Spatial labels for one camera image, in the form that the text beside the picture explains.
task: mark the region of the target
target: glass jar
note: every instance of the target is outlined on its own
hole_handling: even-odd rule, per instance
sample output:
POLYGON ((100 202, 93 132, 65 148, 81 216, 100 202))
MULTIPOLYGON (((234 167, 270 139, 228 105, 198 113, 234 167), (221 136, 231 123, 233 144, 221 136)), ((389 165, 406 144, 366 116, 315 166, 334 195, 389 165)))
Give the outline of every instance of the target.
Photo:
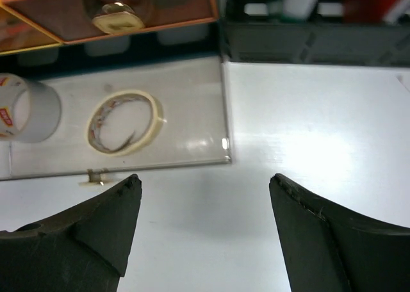
POLYGON ((153 13, 152 0, 83 0, 92 23, 107 34, 143 29, 153 13))

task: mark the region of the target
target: roll of tape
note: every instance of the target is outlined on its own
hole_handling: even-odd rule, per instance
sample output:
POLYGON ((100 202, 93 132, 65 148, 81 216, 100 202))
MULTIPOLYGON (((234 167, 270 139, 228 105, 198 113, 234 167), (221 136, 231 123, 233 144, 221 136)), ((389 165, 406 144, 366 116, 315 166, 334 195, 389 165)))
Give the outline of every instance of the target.
POLYGON ((125 156, 131 152, 135 152, 150 144, 160 131, 163 123, 163 112, 161 103, 152 95, 141 90, 126 90, 114 93, 105 98, 98 105, 95 113, 88 121, 86 140, 96 151, 109 156, 125 156), (121 104, 134 101, 147 102, 151 109, 151 121, 148 128, 137 141, 134 141, 135 134, 132 134, 127 140, 121 144, 119 148, 109 149, 101 142, 101 127, 104 124, 107 116, 121 104))
POLYGON ((51 136, 61 115, 60 98, 49 86, 14 74, 0 74, 0 140, 36 143, 51 136), (16 107, 27 92, 28 107, 16 107), (18 110, 27 114, 19 125, 18 110))

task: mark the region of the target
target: tabletop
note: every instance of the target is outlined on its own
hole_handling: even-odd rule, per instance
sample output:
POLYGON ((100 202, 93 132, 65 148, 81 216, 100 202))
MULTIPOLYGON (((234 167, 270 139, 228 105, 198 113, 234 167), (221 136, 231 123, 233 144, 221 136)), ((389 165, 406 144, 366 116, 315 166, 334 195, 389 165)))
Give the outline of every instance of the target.
MULTIPOLYGON (((282 173, 410 227, 410 71, 225 65, 233 164, 138 172, 125 291, 290 291, 268 184, 282 173)), ((0 182, 0 230, 98 195, 83 177, 0 182)))

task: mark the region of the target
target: red label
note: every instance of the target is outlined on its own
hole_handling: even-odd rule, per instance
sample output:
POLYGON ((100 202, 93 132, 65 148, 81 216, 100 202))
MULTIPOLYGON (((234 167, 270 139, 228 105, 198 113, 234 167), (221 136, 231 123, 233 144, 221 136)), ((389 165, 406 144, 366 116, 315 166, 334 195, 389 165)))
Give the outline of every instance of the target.
POLYGON ((0 86, 4 86, 8 81, 8 77, 3 77, 2 79, 0 79, 0 86))
POLYGON ((7 108, 0 108, 0 118, 3 120, 3 122, 6 124, 8 127, 13 126, 13 121, 10 118, 10 114, 8 113, 7 108))

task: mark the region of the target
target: tape roll hole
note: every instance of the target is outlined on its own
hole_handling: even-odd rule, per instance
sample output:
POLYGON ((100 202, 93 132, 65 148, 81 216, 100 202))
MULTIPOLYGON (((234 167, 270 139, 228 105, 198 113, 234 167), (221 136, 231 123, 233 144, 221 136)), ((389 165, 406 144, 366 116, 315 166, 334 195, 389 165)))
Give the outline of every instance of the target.
POLYGON ((130 143, 137 142, 152 122, 152 107, 149 101, 126 102, 118 105, 105 118, 101 126, 101 143, 110 150, 120 147, 131 135, 130 143))
POLYGON ((30 94, 23 91, 13 105, 12 118, 16 128, 20 131, 30 116, 30 94))

